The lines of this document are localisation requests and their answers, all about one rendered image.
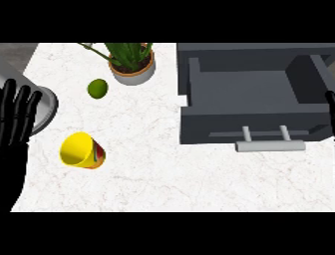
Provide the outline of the dark grey open drawer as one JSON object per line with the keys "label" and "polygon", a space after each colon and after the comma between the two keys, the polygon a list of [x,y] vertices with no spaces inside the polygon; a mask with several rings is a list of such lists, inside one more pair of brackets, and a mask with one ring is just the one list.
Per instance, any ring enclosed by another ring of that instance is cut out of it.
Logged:
{"label": "dark grey open drawer", "polygon": [[326,93],[335,43],[179,43],[178,93],[184,144],[321,141],[333,135]]}

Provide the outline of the green lime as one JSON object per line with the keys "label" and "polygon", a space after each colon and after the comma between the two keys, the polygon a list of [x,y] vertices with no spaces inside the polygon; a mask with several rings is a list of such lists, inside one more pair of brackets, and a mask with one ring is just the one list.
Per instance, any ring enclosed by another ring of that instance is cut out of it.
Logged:
{"label": "green lime", "polygon": [[101,99],[108,93],[108,82],[104,79],[96,79],[89,84],[89,94],[95,99]]}

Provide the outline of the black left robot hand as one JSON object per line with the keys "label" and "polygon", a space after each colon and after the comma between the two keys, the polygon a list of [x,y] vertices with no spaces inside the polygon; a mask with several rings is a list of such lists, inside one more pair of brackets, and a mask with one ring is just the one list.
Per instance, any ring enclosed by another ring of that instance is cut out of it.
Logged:
{"label": "black left robot hand", "polygon": [[28,85],[17,90],[14,79],[0,88],[0,213],[12,211],[24,190],[28,142],[42,98],[43,93],[31,92]]}

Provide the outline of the potted green plant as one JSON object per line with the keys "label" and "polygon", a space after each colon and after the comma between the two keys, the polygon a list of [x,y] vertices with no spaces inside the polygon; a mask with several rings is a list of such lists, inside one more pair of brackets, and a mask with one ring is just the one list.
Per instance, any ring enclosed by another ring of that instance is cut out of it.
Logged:
{"label": "potted green plant", "polygon": [[138,86],[151,79],[157,70],[153,43],[107,43],[110,56],[93,48],[92,43],[82,43],[82,46],[108,60],[111,71],[121,84]]}

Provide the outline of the yellow cup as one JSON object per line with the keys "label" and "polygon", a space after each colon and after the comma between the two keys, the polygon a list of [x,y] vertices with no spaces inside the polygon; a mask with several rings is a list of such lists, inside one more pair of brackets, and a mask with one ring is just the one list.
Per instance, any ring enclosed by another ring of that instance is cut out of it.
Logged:
{"label": "yellow cup", "polygon": [[83,131],[68,136],[61,146],[59,155],[67,165],[89,169],[101,167],[107,159],[102,146]]}

